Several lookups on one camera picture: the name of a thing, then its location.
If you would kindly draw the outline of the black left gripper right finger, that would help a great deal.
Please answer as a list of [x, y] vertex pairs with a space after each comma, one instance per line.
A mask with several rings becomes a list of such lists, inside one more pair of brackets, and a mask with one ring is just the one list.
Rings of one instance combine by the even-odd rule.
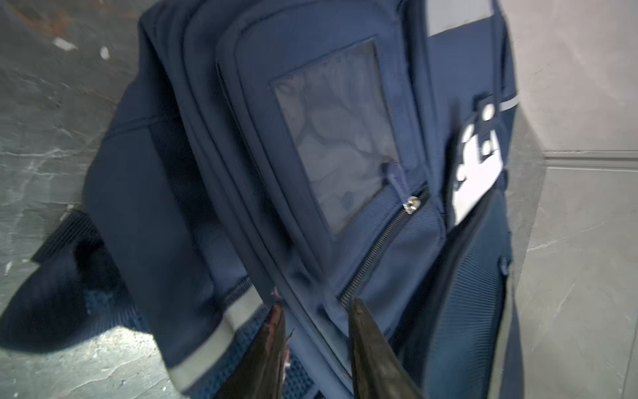
[[422, 398], [366, 304], [350, 302], [349, 339], [356, 398]]

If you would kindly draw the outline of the navy blue student backpack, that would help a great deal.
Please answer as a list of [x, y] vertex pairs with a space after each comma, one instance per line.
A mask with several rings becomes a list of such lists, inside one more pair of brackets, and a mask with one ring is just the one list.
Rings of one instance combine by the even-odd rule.
[[161, 1], [139, 50], [3, 348], [123, 326], [217, 398], [279, 303], [282, 398], [356, 398], [360, 299], [422, 398], [523, 397], [498, 2]]

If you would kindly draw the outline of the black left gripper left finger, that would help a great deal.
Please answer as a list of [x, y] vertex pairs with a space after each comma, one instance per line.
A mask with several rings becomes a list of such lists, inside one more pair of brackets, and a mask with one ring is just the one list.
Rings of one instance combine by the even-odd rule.
[[282, 398], [289, 338], [282, 304], [275, 303], [217, 398]]

